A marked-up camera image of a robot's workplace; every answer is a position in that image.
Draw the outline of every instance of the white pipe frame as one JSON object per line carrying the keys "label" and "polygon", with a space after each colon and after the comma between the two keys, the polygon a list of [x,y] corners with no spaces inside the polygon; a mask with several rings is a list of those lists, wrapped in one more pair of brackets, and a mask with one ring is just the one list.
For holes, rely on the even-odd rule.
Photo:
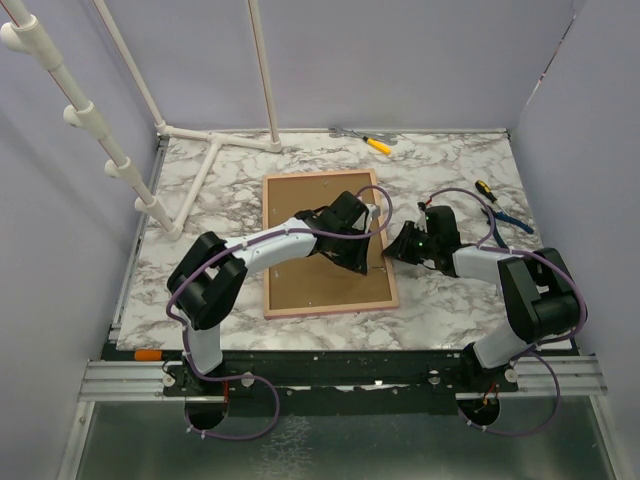
{"label": "white pipe frame", "polygon": [[173,224],[164,207],[142,181],[140,172],[111,135],[109,125],[95,105],[86,97],[63,63],[62,54],[53,44],[40,21],[32,15],[22,0],[0,0],[11,22],[0,28],[0,40],[12,51],[34,57],[49,72],[71,105],[63,113],[64,120],[83,128],[105,150],[109,160],[105,172],[126,181],[138,194],[135,208],[155,218],[167,236],[177,239],[180,230]]}
{"label": "white pipe frame", "polygon": [[138,69],[131,51],[127,47],[118,26],[111,15],[111,12],[107,8],[105,0],[93,0],[93,4],[98,11],[98,14],[102,18],[111,39],[113,40],[116,48],[120,52],[125,65],[129,69],[136,86],[140,90],[142,97],[144,98],[149,111],[154,120],[154,124],[160,135],[168,135],[171,137],[186,138],[191,140],[200,140],[203,142],[209,142],[210,147],[205,155],[205,158],[200,166],[200,170],[196,174],[191,188],[187,193],[180,211],[174,220],[175,227],[182,232],[184,223],[189,216],[189,212],[193,207],[193,203],[198,196],[200,189],[204,183],[204,180],[215,161],[216,155],[224,145],[233,145],[239,147],[255,148],[258,150],[265,150],[267,152],[277,153],[282,150],[282,144],[278,134],[278,124],[276,122],[275,106],[273,101],[273,91],[271,89],[271,77],[269,76],[269,68],[266,59],[266,49],[264,44],[264,36],[262,33],[262,23],[260,21],[260,12],[258,10],[257,0],[248,0],[249,15],[251,19],[251,25],[253,30],[253,36],[256,44],[256,54],[258,56],[258,64],[260,67],[260,76],[262,79],[262,86],[264,88],[265,102],[267,104],[267,114],[269,118],[269,130],[271,133],[270,141],[254,140],[251,138],[239,137],[236,135],[215,133],[215,132],[203,132],[199,130],[189,130],[184,128],[178,128],[171,125],[167,125],[164,118],[160,114],[158,105],[153,100],[153,96],[147,87],[142,74]]}
{"label": "white pipe frame", "polygon": [[22,0],[0,0],[0,4],[11,17],[11,22],[2,26],[0,39],[10,50],[33,56],[49,72],[71,103],[64,110],[64,120],[70,125],[85,129],[100,143],[109,155],[109,160],[105,165],[105,173],[111,177],[125,180],[138,194],[135,202],[136,210],[155,218],[164,229],[166,235],[170,239],[176,240],[184,229],[184,223],[193,207],[193,203],[222,146],[248,147],[273,153],[282,150],[257,0],[248,0],[248,6],[265,102],[267,104],[269,130],[271,133],[270,141],[254,140],[223,133],[189,130],[167,125],[104,0],[93,0],[93,3],[151,112],[158,134],[200,140],[210,144],[200,170],[196,174],[187,197],[173,222],[159,199],[151,194],[142,181],[136,166],[125,155],[120,145],[111,135],[109,126],[98,109],[85,96],[62,63],[62,55],[42,27],[42,24],[29,12]]}

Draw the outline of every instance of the white marble table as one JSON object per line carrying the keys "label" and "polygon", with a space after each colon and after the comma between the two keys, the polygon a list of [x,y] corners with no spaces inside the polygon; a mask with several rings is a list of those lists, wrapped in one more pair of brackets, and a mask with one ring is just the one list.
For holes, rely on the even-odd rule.
{"label": "white marble table", "polygon": [[[121,350],[181,349],[179,325],[164,313],[165,282],[193,241],[209,230],[233,237],[261,230],[262,177],[273,173],[374,168],[391,194],[393,239],[405,220],[415,220],[416,202],[435,190],[457,186],[473,190],[487,181],[503,207],[530,225],[524,196],[506,134],[407,134],[386,157],[354,138],[323,133],[285,133],[283,153],[225,147],[196,200],[185,232],[177,242],[147,227],[118,340]],[[158,193],[174,216],[198,171],[207,145],[172,139],[162,168]],[[463,242],[487,231],[485,217],[471,198],[445,194],[434,204],[449,204]],[[537,235],[500,225],[510,245],[534,249]],[[245,281],[233,312],[222,323],[223,349],[386,350],[462,348],[504,321],[504,305],[492,285],[453,279],[421,266],[395,262],[400,308],[391,311],[324,317],[265,320],[262,277]]]}

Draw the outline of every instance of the metal floor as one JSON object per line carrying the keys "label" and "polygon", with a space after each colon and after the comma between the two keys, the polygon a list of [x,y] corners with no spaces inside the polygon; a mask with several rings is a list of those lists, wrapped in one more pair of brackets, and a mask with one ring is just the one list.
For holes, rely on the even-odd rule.
{"label": "metal floor", "polygon": [[[551,399],[507,399],[496,426],[544,421]],[[457,416],[284,417],[269,435],[222,442],[185,433],[182,405],[96,405],[80,479],[408,480],[615,478],[588,397],[563,401],[539,435],[502,438]],[[266,419],[230,419],[252,431]]]}

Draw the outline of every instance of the blue pliers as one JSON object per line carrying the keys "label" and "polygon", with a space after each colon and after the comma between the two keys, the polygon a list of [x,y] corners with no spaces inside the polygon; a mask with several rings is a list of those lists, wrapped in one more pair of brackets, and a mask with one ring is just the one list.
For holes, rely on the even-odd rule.
{"label": "blue pliers", "polygon": [[[491,207],[489,207],[489,208],[491,209],[491,212],[493,213],[493,217],[496,219],[496,228],[493,230],[493,238],[494,238],[494,240],[496,241],[496,243],[498,244],[498,246],[500,248],[509,248],[509,247],[507,246],[507,244],[504,242],[504,240],[500,236],[500,232],[498,232],[498,224],[497,224],[498,220],[500,220],[501,222],[510,223],[511,225],[519,227],[522,230],[524,230],[526,233],[528,233],[529,235],[531,235],[533,233],[533,228],[531,228],[529,225],[524,223],[522,220],[518,220],[517,218],[511,217],[511,216],[507,215],[504,212],[496,212]],[[489,214],[487,212],[485,212],[484,209],[480,209],[480,210],[482,211],[482,213],[484,213],[484,216],[487,217],[487,225],[490,225],[491,222],[488,220],[489,219]]]}

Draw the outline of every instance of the wooden board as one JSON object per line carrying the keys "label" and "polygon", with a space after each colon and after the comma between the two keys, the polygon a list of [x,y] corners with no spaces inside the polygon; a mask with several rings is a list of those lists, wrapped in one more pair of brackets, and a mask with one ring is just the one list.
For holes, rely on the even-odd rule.
{"label": "wooden board", "polygon": [[[371,184],[377,184],[374,170],[265,176],[263,226],[275,227],[300,210],[329,205],[345,190],[355,194]],[[362,199],[382,205],[380,193],[373,189],[363,192]],[[375,220],[371,230],[378,228],[379,221],[383,219]],[[386,246],[386,232],[371,238],[367,275],[338,267],[319,254],[270,268],[264,277],[265,318],[397,308],[393,267],[382,256]]]}

